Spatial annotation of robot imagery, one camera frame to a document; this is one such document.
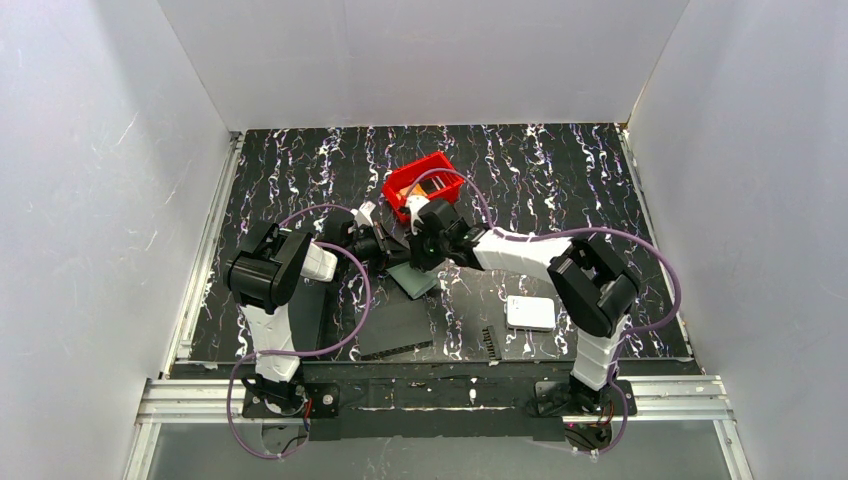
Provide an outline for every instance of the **cable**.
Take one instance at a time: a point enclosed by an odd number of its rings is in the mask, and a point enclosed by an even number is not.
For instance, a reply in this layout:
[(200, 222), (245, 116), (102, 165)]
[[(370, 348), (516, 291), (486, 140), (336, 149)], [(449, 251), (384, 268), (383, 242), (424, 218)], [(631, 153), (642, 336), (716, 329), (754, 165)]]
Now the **cable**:
[[(281, 225), (285, 225), (286, 223), (290, 222), (293, 218), (295, 218), (299, 215), (302, 215), (306, 212), (309, 212), (311, 210), (315, 210), (317, 208), (340, 208), (342, 210), (348, 210), (348, 211), (350, 210), (348, 208), (341, 207), (341, 206), (338, 206), (338, 205), (331, 205), (331, 204), (315, 205), (315, 206), (305, 208), (303, 210), (300, 210), (297, 213), (292, 214), (291, 216), (289, 216), (288, 218), (283, 220), (281, 222)], [(286, 351), (286, 350), (261, 350), (261, 351), (258, 351), (258, 352), (248, 353), (247, 355), (241, 357), (240, 359), (238, 359), (238, 361), (236, 361), (236, 364), (233, 366), (232, 372), (230, 372), (230, 381), (229, 381), (229, 384), (227, 385), (227, 423), (230, 426), (230, 432), (232, 432), (233, 437), (235, 437), (238, 444), (241, 445), (241, 448), (243, 448), (247, 453), (253, 455), (254, 457), (263, 458), (263, 459), (266, 459), (266, 460), (276, 460), (278, 458), (285, 458), (285, 457), (288, 457), (289, 455), (293, 454), (294, 452), (300, 450), (304, 445), (306, 445), (307, 442), (301, 443), (297, 448), (295, 448), (294, 450), (292, 450), (290, 452), (286, 452), (284, 450), (283, 452), (278, 453), (278, 454), (262, 453), (262, 452), (259, 452), (259, 451), (252, 449), (247, 443), (245, 443), (244, 439), (241, 438), (241, 435), (239, 435), (238, 431), (236, 430), (236, 425), (235, 425), (235, 422), (233, 421), (233, 410), (232, 410), (232, 405), (231, 405), (232, 400), (233, 400), (233, 384), (236, 381), (236, 374), (238, 373), (239, 367), (244, 365), (246, 362), (257, 358), (257, 355), (284, 355), (284, 356), (290, 356), (290, 357), (318, 357), (318, 356), (321, 356), (321, 355), (324, 355), (324, 354), (327, 354), (327, 353), (330, 353), (330, 352), (334, 352), (334, 351), (344, 347), (348, 343), (350, 343), (350, 341), (353, 340), (356, 337), (357, 334), (359, 334), (359, 331), (362, 330), (362, 327), (365, 325), (365, 320), (368, 318), (368, 312), (371, 311), (371, 301), (372, 301), (371, 282), (368, 280), (368, 271), (365, 270), (365, 266), (362, 265), (362, 262), (360, 262), (352, 253), (350, 253), (347, 250), (345, 250), (344, 248), (338, 247), (336, 245), (332, 245), (332, 244), (329, 244), (329, 243), (322, 243), (322, 242), (315, 242), (315, 245), (317, 245), (321, 248), (328, 248), (330, 250), (341, 253), (342, 255), (348, 257), (348, 259), (350, 259), (350, 261), (354, 264), (354, 266), (356, 266), (357, 270), (359, 270), (359, 273), (362, 275), (363, 281), (365, 283), (365, 310), (362, 313), (362, 319), (359, 320), (359, 324), (356, 325), (356, 327), (353, 329), (352, 332), (350, 332), (350, 334), (347, 337), (341, 339), (339, 341), (339, 343), (337, 343), (335, 345), (329, 346), (327, 348), (322, 348), (320, 350), (310, 350), (310, 351), (303, 351), (303, 352), (293, 352), (293, 351)]]
[[(594, 450), (594, 449), (595, 449), (595, 447), (593, 447), (593, 446), (592, 446), (592, 441), (591, 441), (591, 440), (589, 440), (588, 438), (586, 438), (586, 436), (585, 436), (585, 435), (583, 435), (582, 433), (578, 432), (577, 430), (574, 430), (573, 428), (566, 428), (566, 429), (565, 429), (565, 431), (566, 431), (566, 435), (565, 435), (565, 436), (566, 436), (569, 440), (571, 440), (572, 442), (580, 443), (580, 444), (581, 444), (580, 446), (582, 446), (583, 448), (585, 448), (587, 451), (591, 451), (591, 450)], [(576, 435), (576, 436), (577, 436), (577, 438), (574, 438), (574, 437), (569, 436), (569, 435), (568, 435), (569, 433), (572, 433), (572, 434)]]
[(291, 446), (291, 444), (292, 444), (292, 443), (296, 442), (297, 440), (305, 440), (308, 436), (309, 436), (309, 435), (298, 435), (298, 436), (296, 436), (296, 437), (293, 437), (291, 440), (289, 440), (289, 443), (287, 443), (287, 444), (286, 444), (286, 446), (285, 446), (285, 447), (283, 447), (283, 451), (282, 451), (282, 452), (280, 452), (280, 455), (282, 455), (282, 454), (286, 453), (286, 450), (288, 450), (288, 449), (289, 449), (289, 447)]
[(606, 417), (606, 416), (607, 416), (607, 405), (604, 405), (604, 409), (601, 410), (601, 417), (598, 419), (597, 422), (592, 423), (591, 425), (594, 425), (594, 426), (597, 427), (598, 425), (601, 424), (601, 421), (603, 421), (604, 417)]
[(546, 234), (546, 235), (538, 235), (538, 236), (536, 236), (536, 235), (520, 235), (520, 234), (502, 231), (501, 229), (497, 228), (495, 226), (495, 223), (492, 221), (492, 212), (491, 212), (491, 209), (489, 208), (489, 204), (488, 204), (488, 202), (486, 202), (486, 198), (483, 196), (483, 192), (480, 191), (480, 189), (477, 187), (477, 185), (474, 184), (474, 181), (471, 180), (470, 178), (468, 178), (467, 176), (457, 172), (456, 170), (451, 170), (449, 168), (432, 168), (430, 170), (427, 170), (426, 172), (419, 175), (418, 178), (416, 178), (414, 182), (412, 182), (412, 185), (410, 185), (410, 188), (409, 188), (408, 191), (411, 192), (412, 189), (415, 188), (415, 186), (418, 185), (418, 183), (421, 180), (424, 179), (424, 177), (426, 177), (428, 175), (432, 175), (434, 173), (440, 173), (440, 172), (450, 173), (452, 175), (457, 175), (460, 178), (464, 179), (468, 183), (468, 186), (470, 186), (472, 188), (472, 190), (474, 190), (474, 193), (477, 194), (477, 198), (480, 200), (480, 206), (481, 206), (481, 209), (483, 210), (483, 218), (486, 221), (486, 224), (489, 226), (489, 228), (492, 230), (492, 232), (494, 232), (495, 235), (497, 235), (497, 236), (499, 236), (503, 239), (512, 240), (512, 241), (531, 242), (532, 243), (532, 242), (541, 242), (543, 240), (548, 240), (548, 239), (552, 239), (552, 238), (574, 237), (574, 236), (577, 236), (577, 235), (583, 235), (583, 234), (588, 234), (588, 233), (603, 233), (603, 234), (607, 234), (607, 235), (614, 235), (614, 236), (617, 236), (617, 237), (620, 237), (620, 238), (624, 238), (624, 239), (629, 240), (633, 243), (636, 243), (637, 245), (644, 248), (645, 250), (648, 250), (648, 252), (650, 252), (660, 262), (660, 264), (662, 264), (662, 266), (665, 267), (665, 270), (668, 272), (668, 276), (671, 279), (671, 286), (672, 286), (672, 290), (673, 290), (672, 293), (674, 295), (674, 302), (671, 305), (671, 310), (669, 310), (668, 314), (666, 314), (666, 316), (658, 322), (654, 322), (654, 323), (651, 323), (651, 324), (648, 324), (648, 325), (641, 325), (641, 326), (638, 326), (638, 327), (631, 327), (631, 328), (625, 329), (623, 332), (621, 332), (621, 337), (619, 337), (619, 340), (618, 340), (618, 347), (615, 349), (615, 353), (612, 356), (612, 362), (610, 363), (609, 373), (607, 374), (607, 383), (609, 383), (610, 386), (612, 387), (612, 389), (617, 391), (618, 394), (621, 396), (621, 401), (622, 401), (622, 404), (624, 405), (624, 412), (622, 412), (622, 415), (621, 415), (621, 428), (618, 430), (618, 434), (616, 434), (615, 438), (612, 439), (612, 441), (610, 442), (609, 445), (607, 445), (606, 447), (604, 447), (600, 450), (597, 450), (597, 452), (599, 454), (609, 452), (616, 445), (618, 445), (618, 442), (621, 440), (621, 437), (624, 436), (624, 430), (627, 428), (627, 413), (628, 413), (627, 397), (624, 395), (624, 391), (621, 388), (619, 388), (619, 386), (616, 385), (615, 382), (613, 381), (615, 379), (615, 374), (618, 370), (618, 368), (617, 368), (618, 367), (618, 358), (621, 355), (621, 351), (624, 347), (624, 339), (627, 338), (629, 335), (649, 332), (649, 331), (652, 331), (652, 330), (658, 330), (660, 328), (663, 328), (666, 325), (668, 325), (669, 323), (671, 323), (674, 320), (674, 318), (677, 316), (677, 312), (680, 311), (680, 304), (681, 304), (682, 297), (683, 297), (682, 291), (681, 291), (681, 288), (680, 288), (680, 278), (677, 276), (677, 272), (674, 270), (674, 267), (671, 266), (671, 262), (668, 260), (668, 258), (666, 258), (665, 255), (663, 255), (659, 250), (657, 250), (656, 247), (651, 245), (649, 242), (642, 240), (641, 238), (637, 237), (636, 235), (633, 235), (633, 234), (630, 234), (630, 233), (627, 233), (627, 232), (622, 232), (621, 230), (615, 230), (615, 229), (612, 229), (612, 228), (583, 227), (583, 228), (574, 228), (574, 229), (570, 229), (570, 230), (562, 230), (562, 231), (559, 231), (559, 232), (549, 233), (549, 234)]
[[(302, 402), (300, 402), (300, 406), (299, 406), (299, 407), (297, 407), (297, 410), (295, 410), (295, 411), (293, 411), (293, 412), (291, 412), (291, 413), (280, 413), (280, 416), (281, 416), (281, 417), (293, 417), (293, 416), (297, 415), (298, 413), (300, 413), (300, 412), (302, 412), (302, 411), (303, 411), (303, 408), (306, 406), (306, 404), (307, 404), (307, 403), (309, 403), (309, 401), (310, 401), (310, 400), (311, 400), (311, 399), (307, 399), (307, 398), (306, 398), (306, 395), (304, 395), (304, 396), (303, 396), (303, 401), (302, 401)], [(265, 399), (265, 408), (268, 408), (268, 410), (271, 410), (271, 409), (268, 407), (268, 399)]]
[(612, 422), (613, 415), (615, 415), (615, 404), (612, 403), (612, 400), (610, 400), (610, 416), (607, 417), (607, 421), (602, 423), (601, 426), (605, 427), (605, 426), (609, 425), (610, 422)]
[(303, 429), (309, 433), (309, 414), (312, 413), (312, 399), (309, 399), (309, 405), (306, 406), (306, 412), (303, 414)]

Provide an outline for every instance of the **white wall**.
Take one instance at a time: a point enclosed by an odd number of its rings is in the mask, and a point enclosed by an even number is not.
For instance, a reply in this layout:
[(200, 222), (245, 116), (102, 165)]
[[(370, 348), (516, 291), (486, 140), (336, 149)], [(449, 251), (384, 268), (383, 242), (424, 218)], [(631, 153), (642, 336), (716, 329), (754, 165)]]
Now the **white wall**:
[(0, 478), (120, 478), (227, 143), (155, 0), (0, 2)]
[(848, 469), (848, 5), (692, 2), (631, 122), (757, 478)]
[(160, 0), (231, 130), (626, 121), (687, 0)]

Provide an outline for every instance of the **black table surface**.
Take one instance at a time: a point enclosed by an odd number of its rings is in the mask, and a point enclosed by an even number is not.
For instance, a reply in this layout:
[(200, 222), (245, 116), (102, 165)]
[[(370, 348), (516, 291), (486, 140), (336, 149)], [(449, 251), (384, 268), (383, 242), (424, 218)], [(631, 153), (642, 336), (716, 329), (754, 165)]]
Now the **black table surface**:
[[(251, 130), (235, 174), (206, 295), (195, 329), (190, 360), (234, 362), (252, 351), (250, 333), (222, 282), (222, 266), (236, 253), (251, 225), (279, 222), (302, 208), (334, 203), (355, 208), (364, 200), (393, 234), (402, 235), (380, 194), (392, 170), (442, 151), (482, 189), (498, 226), (548, 233), (586, 225), (608, 226), (650, 240), (645, 215), (612, 124), (460, 125)], [(480, 202), (463, 187), (456, 204), (470, 221), (482, 218)], [(320, 230), (325, 212), (289, 227)], [(656, 259), (618, 238), (609, 241), (643, 280), (632, 315), (634, 325), (658, 321), (671, 306)], [(423, 300), (433, 346), (387, 357), (385, 361), (484, 360), (482, 329), (493, 326), (507, 360), (570, 360), (577, 332), (556, 297), (541, 280), (503, 271), (479, 272), (453, 264), (438, 273), (440, 285)], [(372, 276), (374, 308), (409, 301), (388, 277)], [(550, 297), (557, 327), (551, 333), (506, 328), (507, 295)], [(338, 299), (325, 309), (321, 346), (336, 343), (354, 328), (364, 305), (363, 280), (352, 272)], [(677, 322), (627, 340), (627, 357), (688, 357)], [(325, 357), (357, 361), (357, 342)]]

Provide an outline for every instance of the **white rectangular object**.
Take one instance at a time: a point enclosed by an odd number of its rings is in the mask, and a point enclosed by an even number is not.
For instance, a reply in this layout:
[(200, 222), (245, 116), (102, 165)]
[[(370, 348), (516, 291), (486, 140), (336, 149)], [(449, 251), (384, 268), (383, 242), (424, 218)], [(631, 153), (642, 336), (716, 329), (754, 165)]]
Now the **white rectangular object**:
[(506, 297), (506, 326), (550, 332), (556, 327), (554, 301), (550, 298)]

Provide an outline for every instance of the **glass panel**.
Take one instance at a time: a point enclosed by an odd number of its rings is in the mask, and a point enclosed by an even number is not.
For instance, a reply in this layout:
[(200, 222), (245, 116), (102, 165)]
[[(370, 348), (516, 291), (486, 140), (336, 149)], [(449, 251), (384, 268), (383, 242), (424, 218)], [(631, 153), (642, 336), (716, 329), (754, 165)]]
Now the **glass panel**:
[[(239, 430), (261, 449), (260, 425)], [(276, 445), (294, 430), (265, 438)], [(165, 424), (150, 478), (730, 478), (711, 421), (631, 422), (621, 443), (597, 463), (568, 448), (526, 438), (362, 438), (311, 442), (285, 461), (269, 461), (243, 451), (226, 424)]]

